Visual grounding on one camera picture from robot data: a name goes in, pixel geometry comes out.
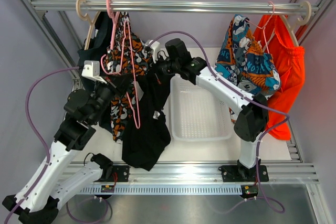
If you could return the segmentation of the orange black camouflage shorts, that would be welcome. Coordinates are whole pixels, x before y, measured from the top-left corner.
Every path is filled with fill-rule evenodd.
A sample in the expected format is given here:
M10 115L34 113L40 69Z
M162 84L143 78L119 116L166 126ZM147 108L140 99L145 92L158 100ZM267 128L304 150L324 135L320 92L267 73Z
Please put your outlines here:
M117 24L117 29L115 33L115 42L114 49L111 54L108 54L107 57L103 59L103 66L105 67L107 72L117 72L120 67L120 59L122 54L122 41L123 41L123 23L125 20L128 20L130 23L130 17L127 12L120 12L119 20ZM153 62L152 54L149 49L145 48L144 42L132 32L131 30L131 38L132 38L132 48L134 55L134 65L135 65L135 75L137 80L137 90L139 101L141 99L141 91L138 87L138 80L140 77L143 77L147 74L150 65ZM126 38L124 42L124 56L123 56L123 64L120 75L109 75L108 77L121 77L126 74L131 75L131 80L127 83L126 92L129 93L130 99L132 100L134 109L135 107L135 91L132 84L132 67L131 67L131 59L130 59L130 48L129 48L129 40ZM111 102L111 127L112 127L112 137L113 140L117 143L122 141L123 131L130 119L133 119L133 113L130 108L128 99L126 94L123 94L120 98L115 98Z

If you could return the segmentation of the thin pink wire hanger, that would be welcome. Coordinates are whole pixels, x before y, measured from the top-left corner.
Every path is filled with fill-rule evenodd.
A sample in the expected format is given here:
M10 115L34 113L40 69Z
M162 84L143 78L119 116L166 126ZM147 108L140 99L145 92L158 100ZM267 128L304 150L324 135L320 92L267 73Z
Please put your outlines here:
M130 59L131 59L131 67L132 67L132 84L134 87L135 91L135 107L134 109L132 100L130 99L129 93L126 92L126 96L130 105L130 108L133 113L133 120L134 120L134 125L136 129L140 129L141 127L141 117L140 117L140 109L139 109L139 96L138 96L138 90L137 90L137 85L136 85L136 75L135 75L135 65L134 65L134 55L133 55L133 48L132 48L132 38L131 38L131 28L130 28L130 23L128 20L125 20L123 23L123 41L122 41L122 56L124 56L124 42L126 38L129 40L129 48L130 48Z

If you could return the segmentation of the dark navy sport shorts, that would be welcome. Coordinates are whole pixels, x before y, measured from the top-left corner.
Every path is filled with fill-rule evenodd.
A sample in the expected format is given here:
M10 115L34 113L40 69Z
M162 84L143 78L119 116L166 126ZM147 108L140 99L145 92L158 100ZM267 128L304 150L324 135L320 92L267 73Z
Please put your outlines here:
M110 46L111 34L112 34L112 20L109 18L107 12L101 12L94 25L94 31L97 34L90 40L89 48L87 50L78 50L79 61L78 66L83 68L86 60L100 61L101 57L107 52L107 48ZM95 89L95 82L87 78L81 77L83 87L89 93L92 93ZM102 117L99 120L99 126L108 132L112 133L111 127L111 105L105 109Z

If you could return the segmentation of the thick pink plastic hanger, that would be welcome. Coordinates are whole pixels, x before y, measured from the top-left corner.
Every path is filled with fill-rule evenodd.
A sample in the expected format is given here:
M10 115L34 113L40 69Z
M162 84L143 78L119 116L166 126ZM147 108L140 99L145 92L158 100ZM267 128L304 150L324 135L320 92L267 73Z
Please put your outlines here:
M120 12L115 12L111 6L112 6L112 0L106 0L107 14L108 14L109 18L112 20L112 33L111 33L110 47L107 50L107 54L103 55L101 57L101 60L100 60L102 70L108 76L109 75L120 75L121 74L122 64L123 64L123 55L124 55L124 52L123 52L124 51L124 44L122 44L122 54L121 54L121 59L120 59L119 71L117 71L117 72L107 72L106 71L105 67L103 66L103 59L104 59L104 57L107 57L108 54L111 54L113 52L116 29L117 29L117 24L118 24L119 15L120 15Z

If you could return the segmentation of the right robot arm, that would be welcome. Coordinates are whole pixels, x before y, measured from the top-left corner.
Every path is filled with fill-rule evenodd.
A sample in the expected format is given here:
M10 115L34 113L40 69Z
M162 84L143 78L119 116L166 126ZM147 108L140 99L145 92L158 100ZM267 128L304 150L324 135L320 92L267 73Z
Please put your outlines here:
M193 58L179 38L166 42L165 49L168 56L156 63L160 73L178 74L182 79L223 101L237 115L234 132L240 138L240 157L234 166L219 167L223 179L231 176L242 181L256 181L260 172L258 140L268 122L265 96L252 95L230 83L215 72L205 59Z

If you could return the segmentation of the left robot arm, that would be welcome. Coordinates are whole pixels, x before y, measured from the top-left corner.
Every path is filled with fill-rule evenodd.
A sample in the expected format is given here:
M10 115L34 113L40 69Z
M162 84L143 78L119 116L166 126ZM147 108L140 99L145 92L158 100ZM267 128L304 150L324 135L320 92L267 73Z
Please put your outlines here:
M43 163L20 192L6 196L2 202L11 215L16 214L21 223L52 223L65 203L85 186L116 178L113 162L98 153L74 175L59 182L64 170L95 134L93 125L119 94L113 86L100 83L93 93L79 89L68 96L66 118Z

